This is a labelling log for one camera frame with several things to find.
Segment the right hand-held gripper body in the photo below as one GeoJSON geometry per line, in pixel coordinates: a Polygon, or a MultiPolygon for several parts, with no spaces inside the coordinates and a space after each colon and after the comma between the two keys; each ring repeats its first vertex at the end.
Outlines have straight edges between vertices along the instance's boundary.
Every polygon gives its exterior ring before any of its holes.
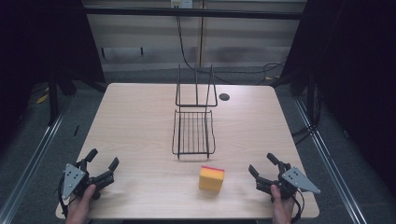
{"type": "Polygon", "coordinates": [[[309,180],[297,167],[291,167],[282,161],[276,162],[279,174],[277,180],[269,180],[255,172],[256,189],[272,195],[271,186],[276,185],[280,191],[281,198],[284,200],[293,196],[298,189],[320,194],[321,190],[309,180]]]}

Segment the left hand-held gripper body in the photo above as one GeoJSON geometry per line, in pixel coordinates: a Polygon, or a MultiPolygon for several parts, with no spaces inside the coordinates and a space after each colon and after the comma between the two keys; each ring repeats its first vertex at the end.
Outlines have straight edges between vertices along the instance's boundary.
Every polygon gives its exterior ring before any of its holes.
{"type": "Polygon", "coordinates": [[[89,185],[95,185],[94,200],[101,197],[101,190],[114,182],[114,172],[107,170],[99,176],[90,176],[85,159],[76,164],[67,163],[64,171],[61,198],[68,199],[71,194],[82,197],[89,185]]]}

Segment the yellow sponge block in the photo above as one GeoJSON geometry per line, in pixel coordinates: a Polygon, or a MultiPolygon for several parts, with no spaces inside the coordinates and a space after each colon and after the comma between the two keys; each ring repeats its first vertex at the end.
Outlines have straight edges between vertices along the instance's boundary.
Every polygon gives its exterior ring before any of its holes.
{"type": "Polygon", "coordinates": [[[199,175],[199,188],[220,191],[224,180],[224,170],[202,166],[199,175]]]}

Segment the black wire rack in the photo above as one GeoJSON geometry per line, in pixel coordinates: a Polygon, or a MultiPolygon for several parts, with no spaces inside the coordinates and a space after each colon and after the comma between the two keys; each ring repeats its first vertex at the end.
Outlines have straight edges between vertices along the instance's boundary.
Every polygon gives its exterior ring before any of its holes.
{"type": "Polygon", "coordinates": [[[183,155],[209,159],[216,152],[212,109],[219,103],[214,76],[210,68],[207,82],[200,84],[194,68],[191,83],[184,83],[181,68],[177,69],[172,153],[178,159],[183,155]]]}

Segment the person's right hand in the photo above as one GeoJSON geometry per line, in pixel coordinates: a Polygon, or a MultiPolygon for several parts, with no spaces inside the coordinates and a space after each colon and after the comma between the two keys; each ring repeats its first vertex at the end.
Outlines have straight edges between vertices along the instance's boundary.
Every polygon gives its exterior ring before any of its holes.
{"type": "Polygon", "coordinates": [[[271,186],[271,193],[274,198],[272,223],[291,224],[294,200],[292,198],[283,200],[276,185],[271,186]]]}

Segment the person's left hand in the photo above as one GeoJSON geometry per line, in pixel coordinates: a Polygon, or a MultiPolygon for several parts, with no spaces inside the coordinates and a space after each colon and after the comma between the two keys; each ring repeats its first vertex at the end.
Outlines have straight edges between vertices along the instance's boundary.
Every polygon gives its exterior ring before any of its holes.
{"type": "Polygon", "coordinates": [[[65,224],[85,224],[90,210],[90,201],[96,190],[95,185],[89,185],[82,197],[77,197],[68,206],[65,224]]]}

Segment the black metal stand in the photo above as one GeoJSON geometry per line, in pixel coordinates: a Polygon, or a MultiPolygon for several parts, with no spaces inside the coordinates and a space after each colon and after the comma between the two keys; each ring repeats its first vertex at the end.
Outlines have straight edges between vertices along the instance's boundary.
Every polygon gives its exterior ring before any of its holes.
{"type": "Polygon", "coordinates": [[[58,103],[58,90],[66,96],[74,95],[77,91],[72,77],[64,66],[52,63],[49,68],[49,126],[60,114],[58,103]]]}
{"type": "Polygon", "coordinates": [[[317,126],[320,118],[321,103],[316,102],[316,82],[312,69],[308,66],[298,66],[291,72],[283,72],[280,78],[270,84],[277,88],[290,84],[292,96],[306,95],[306,115],[311,126],[317,126]]]}

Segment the dark curtain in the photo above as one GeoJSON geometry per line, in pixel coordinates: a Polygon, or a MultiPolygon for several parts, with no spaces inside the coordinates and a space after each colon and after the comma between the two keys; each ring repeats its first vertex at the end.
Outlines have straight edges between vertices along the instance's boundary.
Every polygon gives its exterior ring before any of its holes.
{"type": "Polygon", "coordinates": [[[306,0],[281,76],[315,81],[396,199],[396,0],[306,0]]]}
{"type": "Polygon", "coordinates": [[[74,79],[105,81],[82,0],[0,0],[0,153],[33,86],[48,82],[71,95],[74,79]]]}

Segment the black crossbar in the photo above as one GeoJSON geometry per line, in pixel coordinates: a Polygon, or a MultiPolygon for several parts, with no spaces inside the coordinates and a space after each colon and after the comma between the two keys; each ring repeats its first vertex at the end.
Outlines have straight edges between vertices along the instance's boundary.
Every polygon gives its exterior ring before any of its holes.
{"type": "Polygon", "coordinates": [[[241,18],[268,20],[300,20],[302,13],[298,12],[266,12],[219,9],[186,9],[186,8],[145,8],[145,7],[85,7],[86,14],[97,15],[139,15],[139,16],[179,16],[208,18],[241,18]]]}

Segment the white wall socket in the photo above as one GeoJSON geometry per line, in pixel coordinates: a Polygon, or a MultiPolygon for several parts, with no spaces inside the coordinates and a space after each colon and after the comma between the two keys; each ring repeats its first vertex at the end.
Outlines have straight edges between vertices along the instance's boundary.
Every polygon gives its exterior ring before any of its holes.
{"type": "Polygon", "coordinates": [[[170,0],[171,8],[193,8],[193,0],[170,0]]]}

